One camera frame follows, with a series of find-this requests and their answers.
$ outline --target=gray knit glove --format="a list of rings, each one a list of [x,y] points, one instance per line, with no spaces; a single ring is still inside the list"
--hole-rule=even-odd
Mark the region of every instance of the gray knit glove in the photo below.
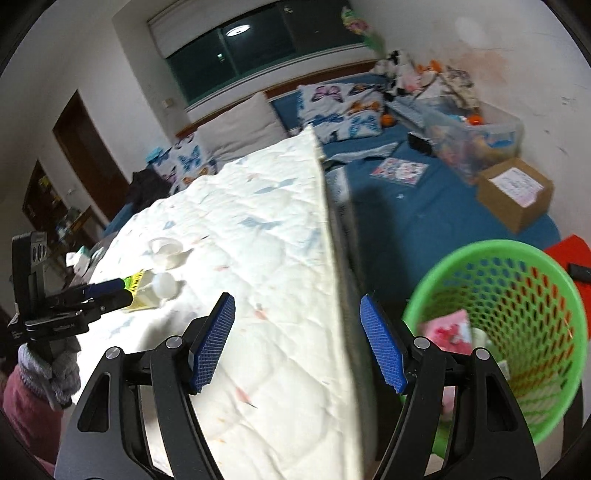
[[[69,406],[72,395],[80,390],[80,368],[76,363],[80,351],[78,339],[62,340],[59,350],[60,353],[49,363],[26,343],[18,348],[22,382],[35,395],[46,398],[55,411]]]

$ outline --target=label on box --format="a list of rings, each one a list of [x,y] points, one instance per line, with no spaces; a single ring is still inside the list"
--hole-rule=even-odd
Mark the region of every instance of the label on box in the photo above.
[[[544,189],[542,184],[516,167],[504,171],[491,179],[491,182],[523,208],[533,205],[538,192]]]

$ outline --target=pink cloth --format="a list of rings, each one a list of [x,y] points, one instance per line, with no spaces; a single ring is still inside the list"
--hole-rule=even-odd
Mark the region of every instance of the pink cloth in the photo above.
[[[423,323],[423,335],[446,352],[472,353],[472,331],[466,310],[439,317]],[[445,387],[441,399],[443,419],[452,419],[456,387]]]
[[[23,443],[53,476],[60,447],[62,411],[53,411],[47,400],[37,397],[21,380],[17,365],[10,377],[2,408]]]

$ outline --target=metal screw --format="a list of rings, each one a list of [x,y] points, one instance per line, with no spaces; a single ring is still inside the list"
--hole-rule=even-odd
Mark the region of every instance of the metal screw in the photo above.
[[[166,340],[166,346],[168,348],[178,348],[183,344],[183,339],[181,337],[171,337]]]
[[[416,337],[414,339],[414,346],[421,350],[426,350],[431,346],[431,342],[425,337]]]
[[[106,352],[105,352],[105,356],[109,359],[109,360],[113,360],[114,358],[117,358],[119,356],[119,354],[121,353],[121,349],[119,347],[116,346],[112,346],[111,348],[109,348]]]
[[[483,348],[479,348],[476,350],[476,356],[480,359],[480,360],[488,360],[491,355],[488,352],[488,350],[485,350]]]

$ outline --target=white wall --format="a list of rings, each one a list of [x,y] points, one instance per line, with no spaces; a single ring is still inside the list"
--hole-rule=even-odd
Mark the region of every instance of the white wall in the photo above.
[[[113,26],[153,114],[174,141],[174,134],[190,122],[185,113],[187,102],[158,52],[147,23],[170,3],[171,0],[131,0],[113,17]],[[173,105],[164,108],[162,102],[169,98]]]
[[[480,98],[520,117],[523,158],[554,180],[550,215],[591,243],[591,69],[540,0],[352,0],[417,62],[469,71]]]
[[[128,180],[145,168],[150,151],[170,145],[112,24],[125,4],[126,0],[60,0],[18,47],[0,77],[0,179],[9,179],[3,192],[22,198],[39,159],[68,205],[80,209],[92,205],[102,216],[52,132],[76,90]]]

